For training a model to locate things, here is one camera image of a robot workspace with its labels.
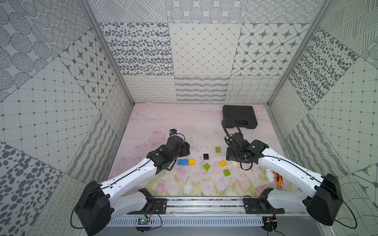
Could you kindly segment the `white plastic pipe fitting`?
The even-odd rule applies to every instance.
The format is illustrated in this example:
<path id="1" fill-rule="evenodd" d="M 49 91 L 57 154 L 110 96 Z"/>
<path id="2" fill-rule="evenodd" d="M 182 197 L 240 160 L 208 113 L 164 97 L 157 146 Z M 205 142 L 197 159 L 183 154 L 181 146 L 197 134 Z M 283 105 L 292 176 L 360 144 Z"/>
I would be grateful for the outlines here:
<path id="1" fill-rule="evenodd" d="M 269 168 L 265 169 L 265 174 L 266 174 L 267 180 L 270 183 L 273 183 L 275 181 L 275 174 L 271 169 L 269 169 Z"/>

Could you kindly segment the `orange-yellow lego brick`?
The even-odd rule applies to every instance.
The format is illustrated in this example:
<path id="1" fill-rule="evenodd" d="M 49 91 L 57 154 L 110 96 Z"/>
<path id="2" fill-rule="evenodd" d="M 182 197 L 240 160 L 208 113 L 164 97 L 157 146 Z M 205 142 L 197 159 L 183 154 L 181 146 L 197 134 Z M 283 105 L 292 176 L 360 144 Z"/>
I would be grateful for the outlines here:
<path id="1" fill-rule="evenodd" d="M 227 165 L 227 163 L 226 163 L 225 160 L 222 160 L 219 164 L 220 164 L 223 168 Z"/>

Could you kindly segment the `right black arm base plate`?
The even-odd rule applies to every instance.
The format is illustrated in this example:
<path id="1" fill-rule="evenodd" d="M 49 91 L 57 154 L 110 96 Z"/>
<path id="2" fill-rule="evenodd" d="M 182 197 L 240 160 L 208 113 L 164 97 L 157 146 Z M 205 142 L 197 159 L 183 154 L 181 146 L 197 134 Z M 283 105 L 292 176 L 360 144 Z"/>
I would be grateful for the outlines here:
<path id="1" fill-rule="evenodd" d="M 274 208 L 267 200 L 268 194 L 273 188 L 266 188 L 258 198 L 245 196 L 242 201 L 246 214 L 284 214 L 283 208 Z"/>

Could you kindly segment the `aluminium mounting rail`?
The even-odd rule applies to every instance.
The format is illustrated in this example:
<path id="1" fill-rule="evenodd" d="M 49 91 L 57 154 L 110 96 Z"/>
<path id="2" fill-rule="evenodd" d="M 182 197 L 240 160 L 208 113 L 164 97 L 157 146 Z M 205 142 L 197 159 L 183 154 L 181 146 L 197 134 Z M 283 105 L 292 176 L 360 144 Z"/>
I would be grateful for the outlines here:
<path id="1" fill-rule="evenodd" d="M 257 209 L 247 210 L 245 197 L 183 197 L 165 196 L 166 212 L 163 216 L 273 216 Z"/>

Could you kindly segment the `black plastic tool case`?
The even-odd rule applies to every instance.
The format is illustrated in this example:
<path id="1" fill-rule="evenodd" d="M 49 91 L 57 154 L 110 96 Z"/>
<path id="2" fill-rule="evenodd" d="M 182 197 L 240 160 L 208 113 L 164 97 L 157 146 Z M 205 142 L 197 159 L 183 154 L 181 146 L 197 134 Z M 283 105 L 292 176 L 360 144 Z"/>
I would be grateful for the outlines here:
<path id="1" fill-rule="evenodd" d="M 232 120 L 240 128 L 255 129 L 258 125 L 252 106 L 224 105 L 222 115 L 224 119 Z"/>

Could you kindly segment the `green circuit board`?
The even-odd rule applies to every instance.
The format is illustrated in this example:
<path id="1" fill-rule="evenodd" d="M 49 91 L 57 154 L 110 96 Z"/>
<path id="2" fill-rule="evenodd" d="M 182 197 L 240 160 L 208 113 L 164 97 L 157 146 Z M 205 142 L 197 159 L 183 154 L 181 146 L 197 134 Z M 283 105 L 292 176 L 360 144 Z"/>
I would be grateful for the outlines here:
<path id="1" fill-rule="evenodd" d="M 149 225 L 150 224 L 150 220 L 147 219 L 147 218 L 139 218 L 138 219 L 138 225 Z"/>

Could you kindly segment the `blue lego brick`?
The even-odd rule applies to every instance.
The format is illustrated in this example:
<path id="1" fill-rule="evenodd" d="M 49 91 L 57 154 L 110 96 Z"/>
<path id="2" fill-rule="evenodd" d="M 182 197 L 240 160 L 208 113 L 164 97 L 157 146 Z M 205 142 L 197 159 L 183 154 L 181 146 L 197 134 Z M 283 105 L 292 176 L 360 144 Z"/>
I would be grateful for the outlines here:
<path id="1" fill-rule="evenodd" d="M 178 166 L 189 166 L 189 160 L 188 159 L 179 159 L 177 161 Z"/>

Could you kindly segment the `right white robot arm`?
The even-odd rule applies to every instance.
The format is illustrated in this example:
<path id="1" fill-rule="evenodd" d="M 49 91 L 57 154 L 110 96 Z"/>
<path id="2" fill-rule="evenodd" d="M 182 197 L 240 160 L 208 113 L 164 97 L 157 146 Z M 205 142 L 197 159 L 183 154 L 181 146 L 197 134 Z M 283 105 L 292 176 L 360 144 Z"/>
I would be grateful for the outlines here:
<path id="1" fill-rule="evenodd" d="M 343 203 L 337 177 L 310 171 L 281 156 L 259 140 L 249 143 L 241 133 L 227 134 L 224 140 L 228 145 L 227 160 L 240 164 L 259 164 L 271 172 L 267 175 L 269 180 L 280 175 L 299 188 L 297 192 L 265 189 L 258 198 L 262 207 L 306 212 L 323 225 L 333 225 Z"/>

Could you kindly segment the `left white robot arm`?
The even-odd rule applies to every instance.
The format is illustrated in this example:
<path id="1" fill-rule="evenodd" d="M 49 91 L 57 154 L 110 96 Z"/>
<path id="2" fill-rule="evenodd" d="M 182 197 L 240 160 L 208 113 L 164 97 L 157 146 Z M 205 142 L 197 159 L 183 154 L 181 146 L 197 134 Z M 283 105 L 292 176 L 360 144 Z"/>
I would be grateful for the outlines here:
<path id="1" fill-rule="evenodd" d="M 155 199 L 147 189 L 140 189 L 129 196 L 124 194 L 159 172 L 172 170 L 177 158 L 188 155 L 189 143 L 173 135 L 165 145 L 149 152 L 141 162 L 117 177 L 102 183 L 92 181 L 87 184 L 72 211 L 80 220 L 82 229 L 87 235 L 94 236 L 117 217 L 154 212 Z"/>

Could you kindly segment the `orange handled adjustable wrench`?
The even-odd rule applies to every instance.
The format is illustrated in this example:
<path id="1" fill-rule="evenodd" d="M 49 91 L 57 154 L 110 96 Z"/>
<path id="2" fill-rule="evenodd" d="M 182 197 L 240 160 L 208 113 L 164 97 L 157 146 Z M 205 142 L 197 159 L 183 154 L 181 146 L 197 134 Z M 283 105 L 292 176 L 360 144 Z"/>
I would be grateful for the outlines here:
<path id="1" fill-rule="evenodd" d="M 279 189 L 282 189 L 283 188 L 283 178 L 280 174 L 276 173 L 276 172 L 273 172 L 274 174 L 274 178 L 277 182 L 277 185 L 278 185 L 278 188 Z"/>

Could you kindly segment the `black round connector box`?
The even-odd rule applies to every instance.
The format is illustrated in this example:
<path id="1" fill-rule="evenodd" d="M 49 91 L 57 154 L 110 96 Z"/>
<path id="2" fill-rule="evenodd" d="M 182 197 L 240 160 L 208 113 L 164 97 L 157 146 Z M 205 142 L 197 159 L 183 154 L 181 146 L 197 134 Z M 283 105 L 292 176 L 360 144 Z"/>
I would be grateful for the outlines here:
<path id="1" fill-rule="evenodd" d="M 266 232 L 273 232 L 277 228 L 277 218 L 276 217 L 263 217 L 263 226 L 262 229 L 264 229 Z"/>

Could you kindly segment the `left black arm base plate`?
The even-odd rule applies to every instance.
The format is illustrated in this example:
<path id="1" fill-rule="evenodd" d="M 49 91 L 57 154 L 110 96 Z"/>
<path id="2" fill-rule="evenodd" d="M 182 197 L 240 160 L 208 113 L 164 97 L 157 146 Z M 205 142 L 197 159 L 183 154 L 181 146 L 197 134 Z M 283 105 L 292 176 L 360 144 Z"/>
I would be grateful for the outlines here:
<path id="1" fill-rule="evenodd" d="M 155 198 L 147 189 L 137 191 L 136 195 L 142 200 L 142 206 L 128 214 L 165 214 L 167 208 L 166 198 Z"/>

